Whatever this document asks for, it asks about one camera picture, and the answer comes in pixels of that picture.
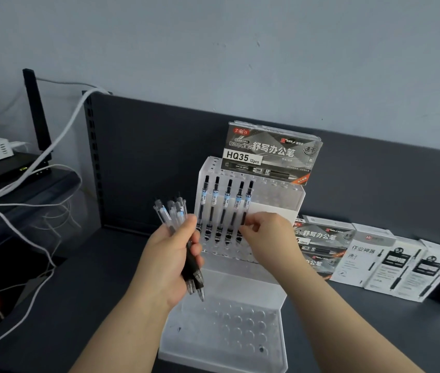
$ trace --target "wall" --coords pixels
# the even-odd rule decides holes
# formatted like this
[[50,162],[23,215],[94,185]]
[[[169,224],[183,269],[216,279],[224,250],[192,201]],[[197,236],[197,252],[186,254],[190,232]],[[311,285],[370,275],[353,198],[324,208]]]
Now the wall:
[[[0,0],[0,107],[21,89],[22,68],[440,149],[440,0]],[[40,85],[52,136],[83,88]],[[25,95],[0,116],[0,136],[34,141]],[[87,144],[78,118],[54,160],[90,187]]]

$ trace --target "dark gray panel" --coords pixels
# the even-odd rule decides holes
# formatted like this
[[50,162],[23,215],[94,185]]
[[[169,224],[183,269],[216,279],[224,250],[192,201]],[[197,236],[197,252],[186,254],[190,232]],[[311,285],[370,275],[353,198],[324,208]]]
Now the dark gray panel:
[[155,196],[179,190],[193,202],[201,165],[240,119],[322,138],[302,213],[440,243],[440,150],[102,94],[91,102],[105,225],[149,232]]
[[[64,373],[102,320],[123,296],[146,239],[99,229],[59,269],[37,296],[22,326],[0,341],[0,369],[17,373]],[[372,326],[426,372],[440,371],[440,305],[416,303],[331,283]],[[22,302],[0,324],[0,335],[20,319]],[[289,372],[318,372],[294,307],[282,307]],[[198,372],[157,361],[153,372]]]

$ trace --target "gray pen box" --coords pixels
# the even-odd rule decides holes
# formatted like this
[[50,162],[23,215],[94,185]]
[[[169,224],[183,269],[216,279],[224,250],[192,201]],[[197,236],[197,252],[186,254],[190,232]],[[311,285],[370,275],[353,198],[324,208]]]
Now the gray pen box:
[[221,168],[306,185],[321,147],[317,136],[229,122]]

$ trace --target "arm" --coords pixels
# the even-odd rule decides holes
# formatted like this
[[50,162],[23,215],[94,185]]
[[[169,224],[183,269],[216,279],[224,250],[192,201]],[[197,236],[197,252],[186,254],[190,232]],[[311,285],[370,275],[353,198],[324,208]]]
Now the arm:
[[70,373],[151,371],[168,313],[186,293],[180,273],[189,238],[192,254],[200,266],[204,262],[195,227],[196,218],[191,216],[172,237],[164,226],[154,232],[126,294],[89,340]]
[[293,301],[322,371],[422,372],[306,263],[288,220],[254,213],[241,233]]

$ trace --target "finger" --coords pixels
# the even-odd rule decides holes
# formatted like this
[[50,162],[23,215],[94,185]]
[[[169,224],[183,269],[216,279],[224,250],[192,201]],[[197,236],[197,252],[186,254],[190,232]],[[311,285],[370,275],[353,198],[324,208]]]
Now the finger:
[[161,224],[161,226],[156,229],[153,234],[151,234],[148,241],[150,241],[151,243],[158,243],[161,242],[163,239],[170,237],[170,235],[171,233],[170,229],[168,229],[168,226],[166,226],[165,224]]
[[196,220],[196,216],[189,216],[186,221],[180,225],[177,231],[175,231],[175,234],[171,238],[175,246],[182,248],[186,245],[196,230]]
[[251,229],[249,226],[241,225],[239,226],[239,231],[250,245],[251,242],[253,242],[256,239],[256,232],[253,229]]
[[204,258],[201,255],[198,255],[196,257],[196,262],[198,262],[198,266],[199,268],[201,268],[202,266],[204,266]]
[[203,247],[199,243],[195,243],[191,246],[191,253],[194,256],[199,255],[202,250],[203,250]]
[[273,213],[269,212],[256,212],[249,213],[246,215],[246,221],[244,222],[246,225],[254,225],[254,224],[263,224],[266,220],[272,217]]
[[196,230],[194,233],[192,233],[192,237],[191,237],[192,243],[198,243],[200,236],[201,236],[201,233],[198,230]]

